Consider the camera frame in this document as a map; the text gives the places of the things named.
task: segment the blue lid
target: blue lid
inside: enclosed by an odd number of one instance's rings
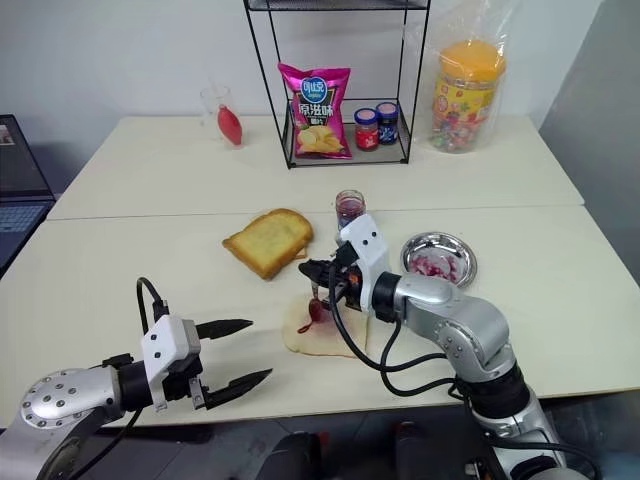
[[[376,112],[381,118],[397,118],[398,106],[393,102],[382,102],[376,105]]]
[[[353,114],[353,119],[360,125],[373,125],[378,123],[378,115],[373,108],[361,108]]]

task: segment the stainless steel plate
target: stainless steel plate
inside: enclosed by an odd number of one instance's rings
[[[405,272],[446,278],[458,287],[469,285],[478,264],[469,246],[442,232],[420,233],[402,247],[400,262]]]

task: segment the pink chip bag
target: pink chip bag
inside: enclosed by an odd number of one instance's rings
[[[301,72],[279,63],[278,70],[293,92],[296,156],[351,158],[340,114],[351,69],[316,68]]]

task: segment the white table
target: white table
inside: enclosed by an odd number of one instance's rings
[[[464,155],[417,144],[409,165],[288,171],[272,117],[244,117],[247,145],[211,140],[198,118],[124,118],[48,218],[331,212],[355,188],[371,210],[581,205],[527,117],[504,117],[493,142]]]
[[[478,276],[468,293],[506,315],[525,378],[540,396],[640,387],[640,290],[583,207],[373,212],[399,271],[399,250],[414,233],[442,230],[474,249]],[[147,409],[141,425],[215,422],[402,406],[446,404],[445,389],[400,398],[357,360],[286,350],[282,315],[309,291],[295,265],[264,282],[220,242],[253,215],[199,215],[45,222],[0,281],[0,425],[15,415],[31,382],[56,368],[88,367],[130,352],[140,358],[134,283],[148,276],[174,313],[196,321],[245,317],[250,329],[201,354],[203,381],[220,387],[242,374],[273,374],[241,399],[209,412],[191,402]],[[313,258],[335,245],[333,214],[306,214]],[[390,326],[371,320],[376,357]],[[435,351],[404,331],[391,361]],[[444,361],[394,375],[401,387],[450,376]]]

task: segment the glass jar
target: glass jar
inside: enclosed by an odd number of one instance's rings
[[[398,140],[398,106],[382,102],[376,106],[378,114],[378,138],[382,145],[393,145]]]
[[[364,196],[359,191],[343,190],[336,196],[338,230],[342,230],[366,212],[367,206],[364,203]]]
[[[442,50],[433,97],[434,147],[451,153],[473,149],[504,70],[498,49],[479,40]]]
[[[356,146],[370,152],[378,148],[378,116],[372,108],[361,108],[353,114],[356,122]]]

